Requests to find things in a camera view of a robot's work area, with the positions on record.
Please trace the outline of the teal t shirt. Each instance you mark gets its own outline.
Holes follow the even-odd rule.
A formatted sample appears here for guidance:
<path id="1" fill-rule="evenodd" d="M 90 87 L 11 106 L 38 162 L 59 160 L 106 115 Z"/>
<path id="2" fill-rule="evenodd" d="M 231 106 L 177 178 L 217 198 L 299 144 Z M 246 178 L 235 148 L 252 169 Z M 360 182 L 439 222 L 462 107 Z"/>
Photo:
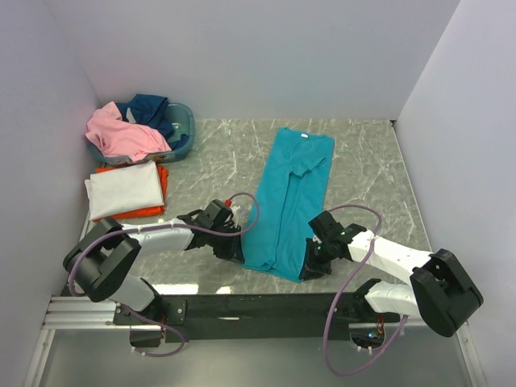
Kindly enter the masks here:
<path id="1" fill-rule="evenodd" d="M 277 130 L 248 221 L 255 226 L 243 235 L 246 268 L 303 281 L 309 221 L 323 212 L 334 146 L 326 135 Z"/>

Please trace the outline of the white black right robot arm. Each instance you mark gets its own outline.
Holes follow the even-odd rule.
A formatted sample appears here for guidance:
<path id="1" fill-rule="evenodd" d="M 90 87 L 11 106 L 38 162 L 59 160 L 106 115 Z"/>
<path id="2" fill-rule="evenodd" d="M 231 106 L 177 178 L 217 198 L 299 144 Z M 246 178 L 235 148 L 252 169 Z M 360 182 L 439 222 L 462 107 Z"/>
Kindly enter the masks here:
<path id="1" fill-rule="evenodd" d="M 355 223 L 344 227 L 328 211 L 309 225 L 314 236 L 306 241 L 301 279 L 331 273 L 335 259 L 368 264 L 397 278 L 396 284 L 373 278 L 354 292 L 354 312 L 362 321 L 371 322 L 379 314 L 408 315 L 451 337 L 484 303 L 456 255 L 446 249 L 408 248 Z"/>

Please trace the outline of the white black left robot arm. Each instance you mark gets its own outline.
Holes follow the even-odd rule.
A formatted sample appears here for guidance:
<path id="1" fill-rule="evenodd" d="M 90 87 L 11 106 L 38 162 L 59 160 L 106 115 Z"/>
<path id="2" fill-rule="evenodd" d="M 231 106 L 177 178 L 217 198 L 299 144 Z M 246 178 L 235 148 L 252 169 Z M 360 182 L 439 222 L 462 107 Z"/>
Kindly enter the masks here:
<path id="1" fill-rule="evenodd" d="M 79 286 L 90 301 L 124 304 L 141 323 L 150 324 L 160 317 L 160 295 L 148 281 L 129 274 L 136 258 L 208 246 L 215 257 L 242 264 L 241 233 L 229 202 L 218 199 L 168 223 L 137 227 L 105 218 L 67 254 L 63 266 L 73 275 L 69 284 Z"/>

